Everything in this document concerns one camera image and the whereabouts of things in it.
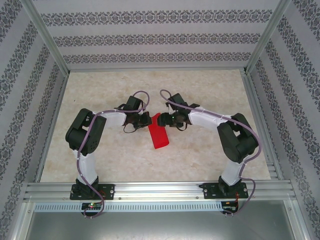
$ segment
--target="marble floor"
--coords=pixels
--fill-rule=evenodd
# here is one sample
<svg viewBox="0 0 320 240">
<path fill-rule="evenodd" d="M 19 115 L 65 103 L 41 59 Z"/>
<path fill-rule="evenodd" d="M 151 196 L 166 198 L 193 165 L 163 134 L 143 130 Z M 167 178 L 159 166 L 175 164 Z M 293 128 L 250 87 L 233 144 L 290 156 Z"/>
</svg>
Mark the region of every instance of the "marble floor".
<svg viewBox="0 0 320 240">
<path fill-rule="evenodd" d="M 110 110 L 126 103 L 136 91 L 144 90 L 150 95 L 147 109 L 154 116 L 167 112 L 165 100 L 159 95 L 161 89 L 180 93 L 189 105 L 200 104 L 224 115 L 242 113 L 256 131 L 238 70 L 71 73 L 41 182 L 75 181 L 76 159 L 65 135 L 80 109 Z M 147 99 L 143 94 L 137 97 Z M 191 125 L 183 132 L 171 127 L 166 132 L 170 144 L 154 149 L 147 127 L 130 134 L 120 126 L 106 129 L 94 152 L 100 182 L 218 180 L 228 159 L 216 131 Z M 270 179 L 263 153 L 246 166 L 243 176 Z"/>
</svg>

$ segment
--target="red object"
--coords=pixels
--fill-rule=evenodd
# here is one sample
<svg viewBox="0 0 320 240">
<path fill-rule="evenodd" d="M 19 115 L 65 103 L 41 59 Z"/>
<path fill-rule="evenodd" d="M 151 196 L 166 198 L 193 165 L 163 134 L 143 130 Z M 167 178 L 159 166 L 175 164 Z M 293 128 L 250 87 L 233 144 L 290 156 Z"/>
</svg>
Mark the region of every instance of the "red object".
<svg viewBox="0 0 320 240">
<path fill-rule="evenodd" d="M 169 144 L 168 135 L 164 126 L 158 126 L 157 119 L 161 113 L 154 115 L 152 124 L 148 126 L 155 149 L 163 148 Z"/>
</svg>

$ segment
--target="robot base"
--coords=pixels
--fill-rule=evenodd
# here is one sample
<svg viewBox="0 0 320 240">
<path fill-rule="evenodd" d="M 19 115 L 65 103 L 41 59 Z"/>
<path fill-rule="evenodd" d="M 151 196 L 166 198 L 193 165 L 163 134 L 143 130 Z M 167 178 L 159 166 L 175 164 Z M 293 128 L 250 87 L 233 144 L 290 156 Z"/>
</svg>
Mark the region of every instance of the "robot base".
<svg viewBox="0 0 320 240">
<path fill-rule="evenodd" d="M 249 197 L 247 185 L 241 180 L 233 186 L 228 186 L 220 176 L 218 183 L 206 182 L 199 187 L 203 189 L 204 199 L 235 199 L 237 193 L 239 199 Z"/>
<path fill-rule="evenodd" d="M 87 185 L 80 182 L 78 179 L 71 187 L 70 200 L 100 200 L 100 197 Z M 114 184 L 99 184 L 97 178 L 92 184 L 102 196 L 104 200 L 113 200 L 115 195 Z"/>
</svg>

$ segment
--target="metal base plate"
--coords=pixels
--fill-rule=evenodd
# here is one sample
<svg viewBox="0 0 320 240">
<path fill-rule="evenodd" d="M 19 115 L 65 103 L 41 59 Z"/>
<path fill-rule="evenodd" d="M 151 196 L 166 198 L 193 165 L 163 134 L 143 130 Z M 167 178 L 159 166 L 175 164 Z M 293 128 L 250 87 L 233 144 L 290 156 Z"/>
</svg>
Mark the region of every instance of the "metal base plate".
<svg viewBox="0 0 320 240">
<path fill-rule="evenodd" d="M 202 188 L 204 199 L 235 199 L 236 193 L 239 194 L 239 199 L 247 199 L 249 197 L 247 185 L 244 182 L 241 182 L 236 190 L 228 196 L 221 192 L 218 183 L 203 183 Z"/>
<path fill-rule="evenodd" d="M 71 187 L 70 200 L 100 200 L 98 195 L 95 195 L 93 198 L 79 195 L 79 193 L 76 192 L 76 189 L 78 189 L 77 184 L 73 184 Z M 99 183 L 98 192 L 103 196 L 104 200 L 113 200 L 115 195 L 115 185 Z"/>
</svg>

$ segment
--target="damask pattern wall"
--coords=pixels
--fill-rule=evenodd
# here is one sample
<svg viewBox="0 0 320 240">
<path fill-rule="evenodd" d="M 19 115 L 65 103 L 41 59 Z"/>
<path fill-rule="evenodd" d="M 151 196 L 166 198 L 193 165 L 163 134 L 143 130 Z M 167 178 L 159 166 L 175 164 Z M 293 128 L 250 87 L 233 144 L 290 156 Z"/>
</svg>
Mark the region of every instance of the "damask pattern wall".
<svg viewBox="0 0 320 240">
<path fill-rule="evenodd" d="M 38 172 L 65 81 L 18 0 L 0 2 L 0 240 Z"/>
<path fill-rule="evenodd" d="M 281 170 L 320 239 L 320 1 L 293 0 L 251 78 Z"/>
<path fill-rule="evenodd" d="M 35 0 L 71 70 L 244 67 L 279 0 Z"/>
</svg>

